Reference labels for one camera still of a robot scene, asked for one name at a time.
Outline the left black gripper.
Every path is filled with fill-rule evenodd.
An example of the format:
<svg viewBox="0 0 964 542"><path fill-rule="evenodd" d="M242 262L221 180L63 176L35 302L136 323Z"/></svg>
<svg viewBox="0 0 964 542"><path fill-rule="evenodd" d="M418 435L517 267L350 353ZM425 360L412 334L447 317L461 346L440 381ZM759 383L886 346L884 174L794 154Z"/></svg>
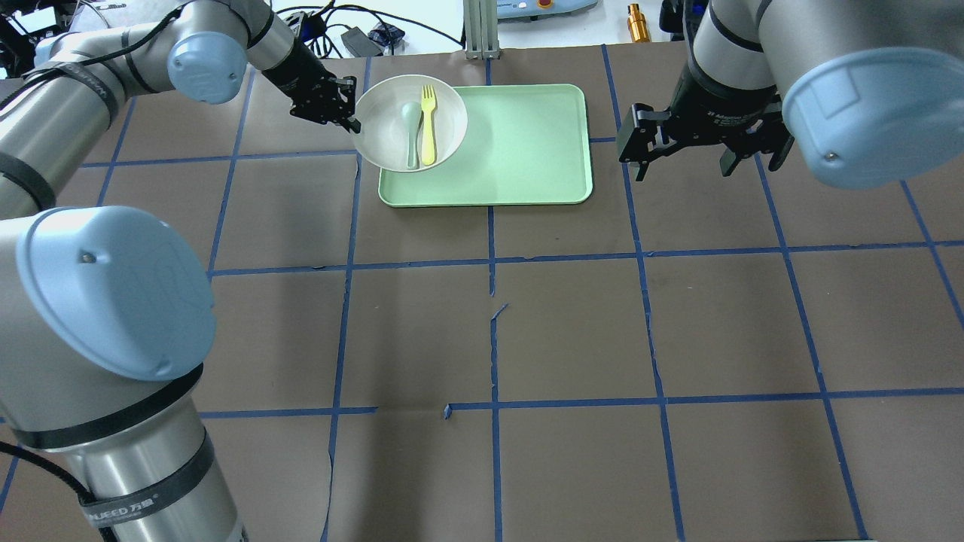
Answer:
<svg viewBox="0 0 964 542"><path fill-rule="evenodd" d="M311 123L345 126L353 135L362 131L355 118L358 78L338 77L306 45L295 45L286 58L263 75L291 99L289 114Z"/></svg>

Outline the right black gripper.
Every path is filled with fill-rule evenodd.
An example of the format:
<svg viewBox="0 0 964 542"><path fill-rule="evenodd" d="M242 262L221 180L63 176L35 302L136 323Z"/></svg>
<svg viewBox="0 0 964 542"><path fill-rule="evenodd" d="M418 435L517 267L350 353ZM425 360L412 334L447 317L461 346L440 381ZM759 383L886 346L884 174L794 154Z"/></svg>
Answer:
<svg viewBox="0 0 964 542"><path fill-rule="evenodd" d="M795 137L782 117L776 86L745 90L720 83L691 61L682 69L670 105L630 106L618 131L618 158L633 162L634 181L644 181L651 161L695 145L723 144L722 176L731 176L752 154L782 162Z"/></svg>

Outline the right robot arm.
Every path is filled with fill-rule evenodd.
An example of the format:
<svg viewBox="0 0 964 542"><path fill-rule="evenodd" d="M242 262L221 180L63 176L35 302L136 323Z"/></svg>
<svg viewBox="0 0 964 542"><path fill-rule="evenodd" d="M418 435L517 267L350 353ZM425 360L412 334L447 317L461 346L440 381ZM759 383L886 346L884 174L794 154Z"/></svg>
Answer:
<svg viewBox="0 0 964 542"><path fill-rule="evenodd" d="M963 147L960 1L665 1L686 45L670 104L630 107L619 159L723 145L723 175L797 145L817 181L864 190L926 174Z"/></svg>

